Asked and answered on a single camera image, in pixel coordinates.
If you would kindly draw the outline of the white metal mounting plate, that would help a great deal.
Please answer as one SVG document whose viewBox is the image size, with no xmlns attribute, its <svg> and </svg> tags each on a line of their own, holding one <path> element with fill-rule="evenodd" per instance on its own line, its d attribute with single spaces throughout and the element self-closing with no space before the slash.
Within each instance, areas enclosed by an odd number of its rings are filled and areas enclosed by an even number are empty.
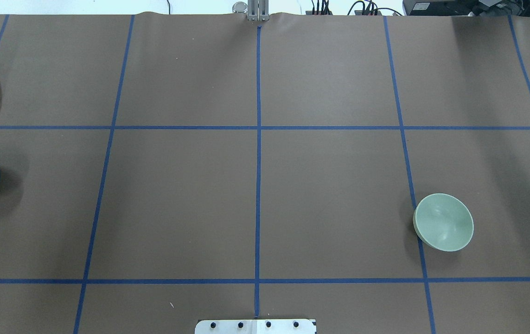
<svg viewBox="0 0 530 334">
<path fill-rule="evenodd" d="M 311 319 L 231 319 L 197 322 L 195 334 L 316 334 Z"/>
</svg>

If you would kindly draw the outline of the black electronics box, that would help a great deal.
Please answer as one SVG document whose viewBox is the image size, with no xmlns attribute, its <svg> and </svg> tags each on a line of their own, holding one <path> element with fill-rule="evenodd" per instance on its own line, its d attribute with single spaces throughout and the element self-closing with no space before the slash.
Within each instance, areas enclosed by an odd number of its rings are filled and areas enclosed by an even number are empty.
<svg viewBox="0 0 530 334">
<path fill-rule="evenodd" d="M 530 0 L 403 0 L 407 16 L 530 17 Z"/>
</svg>

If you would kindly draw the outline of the green bowl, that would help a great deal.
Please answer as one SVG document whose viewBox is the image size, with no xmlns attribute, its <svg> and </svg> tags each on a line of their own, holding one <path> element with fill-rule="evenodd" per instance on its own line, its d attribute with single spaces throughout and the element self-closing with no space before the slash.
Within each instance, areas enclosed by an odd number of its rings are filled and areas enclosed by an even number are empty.
<svg viewBox="0 0 530 334">
<path fill-rule="evenodd" d="M 421 241 L 439 251 L 460 251 L 474 236 L 474 219 L 468 207 L 445 193 L 424 197 L 415 208 L 412 222 Z"/>
</svg>

